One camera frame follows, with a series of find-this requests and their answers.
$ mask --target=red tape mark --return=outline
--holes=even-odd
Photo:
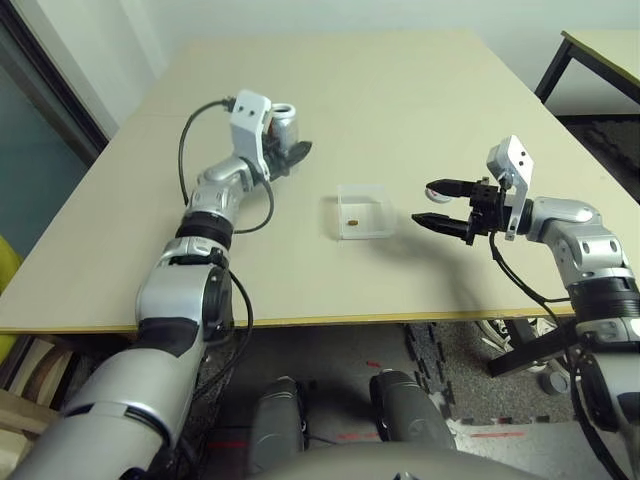
[[[246,448],[247,442],[209,442],[207,448]]]
[[[472,433],[469,436],[473,438],[524,437],[524,432]]]
[[[378,438],[377,432],[368,432],[368,433],[341,433],[337,437],[339,440],[362,440],[363,438]]]

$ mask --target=white wall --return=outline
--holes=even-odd
[[[638,0],[14,0],[112,135],[189,39],[279,32],[471,28],[531,89],[563,29],[640,28]],[[557,114],[638,107],[570,65]]]

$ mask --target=yellow chair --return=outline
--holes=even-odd
[[[20,255],[0,235],[0,294],[7,288],[21,263],[22,258]],[[17,338],[16,335],[0,335],[0,363],[9,354]]]

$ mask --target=table edge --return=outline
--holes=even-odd
[[[571,42],[573,45],[575,45],[576,47],[580,48],[581,50],[585,51],[586,53],[591,55],[593,58],[598,60],[600,63],[603,63],[604,65],[609,67],[611,70],[613,70],[613,71],[617,72],[618,74],[622,75],[624,78],[629,80],[635,86],[640,87],[640,78],[637,78],[633,73],[631,73],[631,72],[625,70],[624,68],[620,67],[619,65],[616,65],[615,63],[611,62],[608,58],[604,57],[598,51],[594,50],[593,48],[589,47],[585,43],[581,42],[580,40],[575,38],[573,35],[571,35],[571,33],[567,32],[566,30],[563,30],[561,35],[564,38],[566,38],[569,42]]]
[[[562,306],[554,309],[560,316],[573,315],[570,306]],[[294,317],[294,318],[269,318],[256,320],[255,327],[296,327],[296,326],[326,326],[326,325],[362,325],[377,323],[405,323],[405,322],[454,322],[473,321],[483,318],[518,318],[548,316],[542,308],[516,308],[498,310],[475,310],[458,312],[416,312],[416,313],[380,313],[362,315],[336,315],[330,317]],[[237,327],[246,327],[246,320],[236,322]],[[105,325],[85,327],[54,327],[21,329],[17,327],[0,327],[0,334],[67,334],[67,333],[131,333],[137,331],[135,325]]]

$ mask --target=gray floor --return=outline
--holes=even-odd
[[[463,330],[465,325],[470,324],[451,324]],[[474,330],[465,331],[465,335],[472,332]],[[448,356],[460,355],[463,351],[468,356],[466,347],[467,344],[462,343]],[[379,441],[369,403],[368,382],[383,368],[407,373],[417,369],[399,325],[257,330],[245,360],[224,391],[217,421],[207,438],[207,465],[201,478],[244,478],[249,426],[256,402],[264,388],[281,375],[290,375],[305,386],[307,421],[312,435],[338,443]],[[468,375],[484,375],[477,384],[481,388],[478,403],[496,391],[486,374],[476,371]],[[527,388],[536,388],[535,385],[532,380]],[[508,383],[504,388],[513,389],[513,384]],[[514,391],[513,398],[507,401],[515,398],[516,405],[524,403],[525,408],[529,405],[537,412],[539,406],[534,401],[527,404],[529,391]],[[550,479],[606,478],[574,422],[469,426],[450,421],[449,425],[460,450]],[[310,442],[310,448],[326,447],[321,441]]]

